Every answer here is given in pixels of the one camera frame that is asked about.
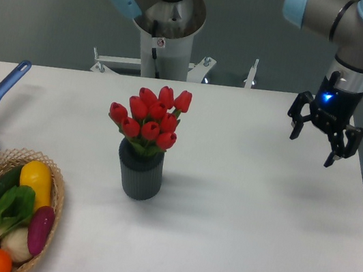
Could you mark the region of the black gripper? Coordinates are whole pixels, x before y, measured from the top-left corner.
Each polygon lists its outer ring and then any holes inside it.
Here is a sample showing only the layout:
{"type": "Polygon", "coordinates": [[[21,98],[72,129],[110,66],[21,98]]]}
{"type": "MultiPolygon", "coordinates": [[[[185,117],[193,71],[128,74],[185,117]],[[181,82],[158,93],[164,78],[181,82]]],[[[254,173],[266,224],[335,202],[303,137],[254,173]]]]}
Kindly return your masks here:
{"type": "Polygon", "coordinates": [[[323,164],[325,167],[354,156],[363,139],[363,128],[352,126],[349,121],[362,98],[363,93],[346,92],[334,87],[325,76],[315,98],[311,92],[305,91],[294,99],[287,112],[293,128],[289,138],[298,138],[305,122],[312,118],[313,125],[328,134],[332,149],[323,164]],[[311,114],[302,115],[304,106],[311,103],[311,114]]]}

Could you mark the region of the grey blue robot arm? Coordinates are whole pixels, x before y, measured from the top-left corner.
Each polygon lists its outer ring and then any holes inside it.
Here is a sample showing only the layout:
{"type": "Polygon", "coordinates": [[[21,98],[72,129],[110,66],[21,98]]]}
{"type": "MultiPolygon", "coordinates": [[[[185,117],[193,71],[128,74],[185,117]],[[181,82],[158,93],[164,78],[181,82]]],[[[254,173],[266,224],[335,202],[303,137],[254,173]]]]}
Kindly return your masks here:
{"type": "MultiPolygon", "coordinates": [[[[185,81],[194,36],[206,19],[203,0],[109,1],[140,30],[141,75],[185,81]]],[[[318,92],[301,92],[288,112],[292,138],[306,122],[328,137],[325,165],[331,166],[353,156],[363,138],[363,129],[349,122],[363,97],[363,0],[285,0],[282,13],[338,46],[318,92]]]]}

